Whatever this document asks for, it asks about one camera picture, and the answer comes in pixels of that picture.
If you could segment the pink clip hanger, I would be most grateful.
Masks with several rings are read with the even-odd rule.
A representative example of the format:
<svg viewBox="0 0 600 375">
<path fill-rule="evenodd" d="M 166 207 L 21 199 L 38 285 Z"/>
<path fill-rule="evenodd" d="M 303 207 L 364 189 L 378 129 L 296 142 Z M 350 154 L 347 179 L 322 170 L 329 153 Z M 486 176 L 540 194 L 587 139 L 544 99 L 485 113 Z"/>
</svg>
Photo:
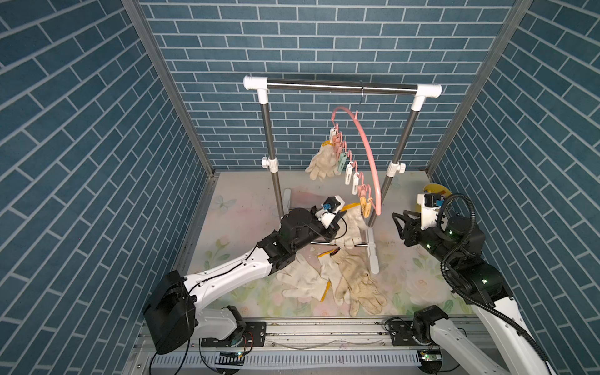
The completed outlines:
<svg viewBox="0 0 600 375">
<path fill-rule="evenodd" d="M 357 206 L 364 219 L 374 219 L 382 213 L 383 198 L 373 149 L 360 122 L 360 106 L 366 97 L 363 83 L 359 86 L 359 104 L 356 107 L 338 106 L 331 114 L 330 142 L 337 156 L 337 169 L 344 174 L 345 184 L 351 187 L 358 199 Z M 338 114 L 348 116 L 348 125 L 356 129 L 359 139 L 355 147 L 349 146 L 348 137 L 337 122 Z"/>
</svg>

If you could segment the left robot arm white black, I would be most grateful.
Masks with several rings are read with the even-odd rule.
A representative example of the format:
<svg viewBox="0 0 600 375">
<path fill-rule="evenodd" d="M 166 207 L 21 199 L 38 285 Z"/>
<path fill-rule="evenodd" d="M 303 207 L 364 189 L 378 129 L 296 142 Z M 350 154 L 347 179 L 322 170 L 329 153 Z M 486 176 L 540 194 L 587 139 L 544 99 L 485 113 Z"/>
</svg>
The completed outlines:
<svg viewBox="0 0 600 375">
<path fill-rule="evenodd" d="M 346 212 L 326 203 L 321 209 L 292 209 L 279 230 L 259 241 L 249 252 L 218 267 L 183 276 L 177 270 L 156 285 L 142 312 L 156 353 L 165 355 L 189 343 L 193 334 L 236 342 L 245 328 L 233 307 L 210 309 L 223 295 L 253 281 L 300 263 L 298 251 L 319 238 L 328 242 L 344 236 L 339 226 Z"/>
</svg>

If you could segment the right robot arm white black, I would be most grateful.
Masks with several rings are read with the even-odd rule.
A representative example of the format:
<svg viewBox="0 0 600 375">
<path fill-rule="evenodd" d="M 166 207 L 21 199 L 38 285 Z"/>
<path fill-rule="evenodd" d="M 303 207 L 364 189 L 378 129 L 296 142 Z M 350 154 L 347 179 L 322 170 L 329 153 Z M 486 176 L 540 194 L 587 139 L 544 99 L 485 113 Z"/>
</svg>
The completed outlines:
<svg viewBox="0 0 600 375">
<path fill-rule="evenodd" d="M 419 245 L 440 262 L 443 281 L 473 308 L 507 367 L 501 368 L 462 338 L 448 315 L 434 306 L 415 312 L 415 339 L 441 346 L 470 374 L 553 374 L 548 356 L 527 329 L 504 276 L 481 256 L 485 235 L 475 213 L 449 221 L 444 221 L 443 215 L 435 212 L 429 224 L 423 224 L 420 213 L 411 211 L 394 213 L 392 220 L 406 246 Z"/>
</svg>

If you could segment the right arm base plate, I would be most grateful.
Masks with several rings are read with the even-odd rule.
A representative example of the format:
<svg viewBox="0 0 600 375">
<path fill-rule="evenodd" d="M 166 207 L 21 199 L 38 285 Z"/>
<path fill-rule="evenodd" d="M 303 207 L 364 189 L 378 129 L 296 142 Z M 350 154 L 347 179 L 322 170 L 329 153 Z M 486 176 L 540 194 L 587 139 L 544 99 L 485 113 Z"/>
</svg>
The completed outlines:
<svg viewBox="0 0 600 375">
<path fill-rule="evenodd" d="M 424 338 L 418 338 L 413 333 L 411 321 L 404 321 L 400 317 L 392 317 L 383 324 L 384 330 L 392 340 L 392 345 L 434 347 L 436 344 Z"/>
</svg>

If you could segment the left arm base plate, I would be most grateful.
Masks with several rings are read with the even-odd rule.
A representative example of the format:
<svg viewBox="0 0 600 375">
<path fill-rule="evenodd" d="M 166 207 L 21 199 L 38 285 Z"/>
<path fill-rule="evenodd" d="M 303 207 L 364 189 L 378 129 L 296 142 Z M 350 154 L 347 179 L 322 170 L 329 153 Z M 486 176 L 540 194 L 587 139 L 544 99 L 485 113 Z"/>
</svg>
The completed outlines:
<svg viewBox="0 0 600 375">
<path fill-rule="evenodd" d="M 247 348 L 264 347 L 267 334 L 267 323 L 264 321 L 247 321 L 243 329 L 237 328 L 223 340 L 214 337 L 202 338 L 202 348 Z"/>
</svg>

